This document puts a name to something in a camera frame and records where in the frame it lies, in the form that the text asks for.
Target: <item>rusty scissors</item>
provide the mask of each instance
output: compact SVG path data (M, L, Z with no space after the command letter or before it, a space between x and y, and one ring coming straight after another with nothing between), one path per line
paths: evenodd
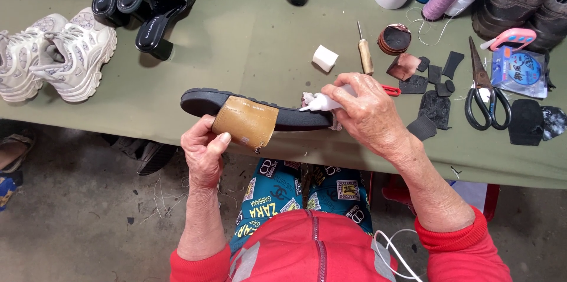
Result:
M484 69L482 63L480 62L480 56L478 56L478 51L476 50L475 43L472 41L472 37L468 37L469 45L471 46L471 58L472 58L472 79L475 85L469 90L467 94L467 99L464 103L464 115L475 129L479 131L485 131L490 126L502 131L508 128L510 125L510 120L512 117L512 110L510 108L510 103L506 99L506 96L498 87L493 87L491 80L488 77L488 73ZM483 98L480 95L480 88L486 88L490 92L490 99L488 101L488 107L484 104ZM480 108L480 111L484 115L485 123L484 125L479 124L472 114L472 100L475 100L476 104ZM499 100L504 106L504 113L506 114L506 119L502 125L496 121L495 111L496 111L496 100Z

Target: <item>zipper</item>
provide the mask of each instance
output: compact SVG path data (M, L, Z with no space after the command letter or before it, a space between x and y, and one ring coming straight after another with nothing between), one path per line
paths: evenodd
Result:
M327 250L325 248L325 243L319 240L319 218L313 216L313 213L310 210L307 210L307 215L311 218L313 224L311 238L315 241L317 246L317 255L319 256L317 282L324 282L327 277Z

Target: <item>red tool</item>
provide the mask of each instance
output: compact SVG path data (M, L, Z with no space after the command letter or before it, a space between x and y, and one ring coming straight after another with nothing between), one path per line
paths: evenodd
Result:
M382 85L380 84L380 86L382 86L382 88L384 89L384 91L392 97L398 97L401 94L401 90L392 86L387 86L387 85Z

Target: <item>red sweater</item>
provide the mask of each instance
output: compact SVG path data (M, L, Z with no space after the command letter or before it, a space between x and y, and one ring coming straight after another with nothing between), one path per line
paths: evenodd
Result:
M474 223L453 233L427 231L416 219L420 241L429 250L429 281L512 281L488 234L486 219L473 209ZM195 262L174 251L170 281L391 281L391 272L381 271L383 262L371 245L372 237L345 216L289 211L266 221L232 261L228 245ZM391 259L390 265L397 269Z

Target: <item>wooden handle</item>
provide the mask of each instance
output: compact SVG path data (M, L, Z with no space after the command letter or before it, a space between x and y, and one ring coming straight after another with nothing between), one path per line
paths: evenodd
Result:
M370 57L370 49L368 41L361 39L358 42L358 50L360 51L360 60L362 61L362 70L366 75L372 76L374 74L374 66L372 65L372 58Z

